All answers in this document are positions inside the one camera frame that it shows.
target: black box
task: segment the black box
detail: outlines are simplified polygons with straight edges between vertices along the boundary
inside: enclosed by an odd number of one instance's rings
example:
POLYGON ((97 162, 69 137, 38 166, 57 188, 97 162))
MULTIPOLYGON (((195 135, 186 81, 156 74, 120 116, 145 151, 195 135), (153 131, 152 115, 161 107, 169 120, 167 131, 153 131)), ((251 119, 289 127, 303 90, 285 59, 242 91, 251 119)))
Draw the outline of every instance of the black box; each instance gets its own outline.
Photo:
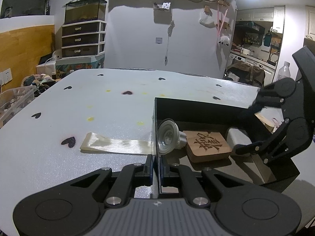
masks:
MULTIPOLYGON (((255 115, 249 117, 246 122, 241 122, 237 119, 238 115, 245 110, 246 109, 239 107, 198 101, 155 98, 152 140, 154 152, 156 153, 155 170, 156 173, 160 175, 158 176, 158 191, 160 198, 170 196, 170 192, 165 192, 162 187, 164 180, 169 179, 163 178, 163 172, 168 172, 168 164, 174 163, 173 160, 177 159, 179 152, 179 156, 185 155, 183 154, 185 149, 183 148, 180 151, 174 150, 167 155, 160 155, 158 152, 157 135, 159 124, 163 120, 169 118, 175 121, 180 131, 215 130, 220 132, 225 138, 230 127, 237 127, 239 129, 244 129, 248 133, 248 137, 252 142, 267 139, 271 133, 255 115)), ((291 159, 276 161, 268 167, 258 155, 251 155, 249 157, 234 156, 233 158, 230 156, 227 160, 199 164, 192 164, 191 162, 189 164, 187 158, 183 158, 182 162, 177 161, 176 163, 188 165, 193 171, 200 171, 201 168, 204 167, 216 168, 235 177, 239 177, 239 175, 233 174, 233 171, 241 170, 253 179, 253 183, 277 192, 283 192, 300 174, 291 159), (256 172, 246 165, 247 162, 251 165, 255 164, 255 168, 257 168, 256 172)))

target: kitchen cabinet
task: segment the kitchen cabinet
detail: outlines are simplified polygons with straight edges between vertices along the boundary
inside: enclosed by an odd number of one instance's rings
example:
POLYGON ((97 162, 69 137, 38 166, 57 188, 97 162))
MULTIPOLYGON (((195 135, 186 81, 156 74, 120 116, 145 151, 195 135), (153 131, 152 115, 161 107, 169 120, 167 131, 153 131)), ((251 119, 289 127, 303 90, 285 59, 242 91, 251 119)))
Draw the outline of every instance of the kitchen cabinet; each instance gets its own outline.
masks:
POLYGON ((283 34, 284 14, 285 14, 284 6, 276 6, 274 8, 272 31, 277 34, 283 34))
POLYGON ((237 11, 236 21, 251 21, 253 10, 237 11))
POLYGON ((255 9, 252 10, 252 20, 251 21, 273 21, 273 8, 265 8, 265 9, 255 9))
POLYGON ((306 6, 305 37, 315 41, 315 8, 306 6))
POLYGON ((264 71, 265 71, 264 86, 267 86, 268 84, 271 84, 272 80, 273 80, 273 76, 275 74, 275 71, 272 70, 271 68, 265 66, 265 65, 262 65, 262 64, 259 64, 259 67, 264 69, 264 71))
POLYGON ((273 8, 237 11, 236 21, 273 21, 273 8))

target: metal screw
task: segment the metal screw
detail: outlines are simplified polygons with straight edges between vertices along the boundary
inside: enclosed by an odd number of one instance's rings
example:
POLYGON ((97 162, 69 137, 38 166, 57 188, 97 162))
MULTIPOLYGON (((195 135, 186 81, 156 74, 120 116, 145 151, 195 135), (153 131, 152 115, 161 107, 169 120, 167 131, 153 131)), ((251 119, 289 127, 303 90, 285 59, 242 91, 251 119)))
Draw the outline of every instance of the metal screw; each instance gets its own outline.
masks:
POLYGON ((106 199, 106 203, 110 205, 118 205, 121 203, 121 198, 113 196, 106 199))
POLYGON ((193 203, 198 205, 198 206, 203 206, 208 204, 208 199, 204 198, 204 197, 197 197, 193 199, 193 203))

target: engraved chinese character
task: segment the engraved chinese character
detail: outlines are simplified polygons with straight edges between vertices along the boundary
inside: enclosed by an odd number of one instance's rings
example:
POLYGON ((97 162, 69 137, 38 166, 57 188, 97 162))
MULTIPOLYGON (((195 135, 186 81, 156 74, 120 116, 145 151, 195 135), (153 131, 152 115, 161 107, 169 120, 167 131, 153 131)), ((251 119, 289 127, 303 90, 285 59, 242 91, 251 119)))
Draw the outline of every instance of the engraved chinese character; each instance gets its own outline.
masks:
POLYGON ((205 136, 202 133, 198 133, 197 136, 198 136, 198 138, 196 138, 194 143, 198 143, 200 145, 199 148, 202 147, 202 148, 204 148, 205 151, 207 151, 208 149, 213 148, 213 147, 215 149, 217 149, 217 151, 220 150, 220 147, 222 145, 220 144, 220 142, 217 139, 215 139, 211 136, 205 136))

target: white bag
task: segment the white bag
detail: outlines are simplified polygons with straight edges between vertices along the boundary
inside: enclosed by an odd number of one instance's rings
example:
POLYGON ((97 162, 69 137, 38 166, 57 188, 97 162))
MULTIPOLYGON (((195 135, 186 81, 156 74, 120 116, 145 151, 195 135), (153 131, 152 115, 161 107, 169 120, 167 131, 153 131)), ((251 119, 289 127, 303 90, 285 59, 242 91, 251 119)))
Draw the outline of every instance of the white bag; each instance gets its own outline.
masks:
POLYGON ((215 27, 215 21, 209 13, 201 12, 199 23, 205 27, 213 28, 215 27))

